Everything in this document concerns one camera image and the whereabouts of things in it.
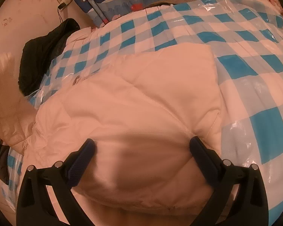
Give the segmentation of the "white quilted padded coat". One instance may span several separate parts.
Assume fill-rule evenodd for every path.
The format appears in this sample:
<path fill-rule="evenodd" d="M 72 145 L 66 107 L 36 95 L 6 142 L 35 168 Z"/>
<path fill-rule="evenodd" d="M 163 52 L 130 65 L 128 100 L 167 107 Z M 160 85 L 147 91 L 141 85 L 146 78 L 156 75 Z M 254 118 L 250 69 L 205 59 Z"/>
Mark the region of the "white quilted padded coat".
<path fill-rule="evenodd" d="M 96 225 L 189 225 L 212 194 L 189 151 L 221 150 L 222 98 L 208 45 L 111 56 L 35 109 L 0 55 L 0 138 L 22 167 L 50 167 L 87 139 L 96 154 L 75 198 Z"/>

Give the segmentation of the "black jacket pile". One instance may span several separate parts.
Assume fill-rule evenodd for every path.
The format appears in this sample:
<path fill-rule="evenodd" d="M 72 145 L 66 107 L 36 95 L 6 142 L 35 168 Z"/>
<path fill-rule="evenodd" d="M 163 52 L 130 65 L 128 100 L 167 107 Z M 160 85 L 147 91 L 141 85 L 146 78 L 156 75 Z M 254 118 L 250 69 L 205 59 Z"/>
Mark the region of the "black jacket pile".
<path fill-rule="evenodd" d="M 39 89 L 52 60 L 62 54 L 68 37 L 78 30 L 79 24 L 68 18 L 47 35 L 25 43 L 18 78 L 19 89 L 24 96 Z"/>

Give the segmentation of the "blue white checkered storage bag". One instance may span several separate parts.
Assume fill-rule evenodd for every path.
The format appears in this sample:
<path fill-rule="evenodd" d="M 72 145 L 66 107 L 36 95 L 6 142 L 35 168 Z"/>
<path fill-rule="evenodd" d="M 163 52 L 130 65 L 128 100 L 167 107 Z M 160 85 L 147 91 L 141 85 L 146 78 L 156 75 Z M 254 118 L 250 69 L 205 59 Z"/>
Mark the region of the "blue white checkered storage bag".
<path fill-rule="evenodd" d="M 238 165 L 256 163 L 267 192 L 269 223 L 283 212 L 283 17 L 266 0 L 200 0 L 161 6 L 134 29 L 106 33 L 51 63 L 36 107 L 76 76 L 103 69 L 117 54 L 151 52 L 183 42 L 214 53 L 225 111 L 222 156 Z"/>

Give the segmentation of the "white wall charger plug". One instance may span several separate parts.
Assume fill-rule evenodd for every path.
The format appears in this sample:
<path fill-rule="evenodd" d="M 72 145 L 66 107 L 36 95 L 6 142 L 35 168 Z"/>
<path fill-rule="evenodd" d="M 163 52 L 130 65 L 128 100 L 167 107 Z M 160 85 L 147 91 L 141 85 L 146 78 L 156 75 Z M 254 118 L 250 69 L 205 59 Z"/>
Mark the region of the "white wall charger plug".
<path fill-rule="evenodd" d="M 58 9 L 59 10 L 63 10 L 64 8 L 66 8 L 72 0 L 57 0 L 58 2 Z"/>

